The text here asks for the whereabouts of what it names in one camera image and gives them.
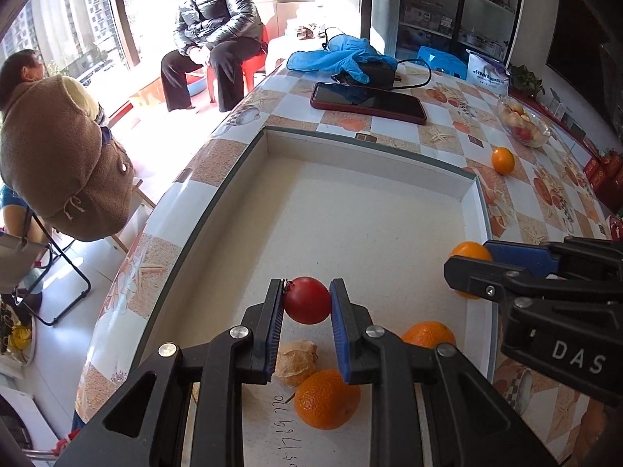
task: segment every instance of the blue shorts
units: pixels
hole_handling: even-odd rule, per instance
[[[0,190],[0,208],[4,209],[7,205],[19,205],[24,207],[24,209],[28,209],[28,204],[15,191],[4,184],[2,185],[2,190]]]

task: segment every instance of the white lettering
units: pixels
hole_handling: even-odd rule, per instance
[[[579,367],[582,368],[582,365],[584,363],[584,348],[577,352],[577,354],[569,362],[569,365],[573,365],[574,363],[577,363]]]
[[[558,348],[563,348],[563,352],[559,353]],[[556,360],[562,360],[567,352],[567,344],[563,341],[556,341],[556,346],[554,347],[554,352],[552,353],[552,357]]]
[[[588,370],[593,374],[599,374],[601,372],[601,362],[605,362],[605,356],[597,355],[593,360],[593,366]]]

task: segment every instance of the silver bolt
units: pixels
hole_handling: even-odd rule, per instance
[[[444,356],[446,358],[450,358],[450,357],[456,355],[457,348],[455,348],[451,344],[448,344],[448,343],[444,342],[443,344],[440,344],[439,346],[437,346],[437,352],[441,356]]]
[[[515,299],[515,305],[521,309],[525,309],[532,305],[532,299],[528,297],[517,297]]]
[[[229,331],[229,335],[235,339],[243,339],[248,335],[248,328],[245,326],[235,326]]]
[[[178,347],[172,342],[166,342],[158,348],[158,354],[163,357],[173,356],[178,350]]]
[[[366,335],[377,339],[385,335],[385,329],[382,326],[370,325],[366,328]]]

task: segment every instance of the plastic fruit bowl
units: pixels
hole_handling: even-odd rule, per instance
[[[528,147],[541,147],[551,130],[537,114],[510,96],[498,99],[498,117],[504,131]]]

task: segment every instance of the white plastic bag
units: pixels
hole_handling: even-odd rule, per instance
[[[482,86],[496,95],[507,95],[510,73],[504,65],[475,52],[468,52],[467,82]]]

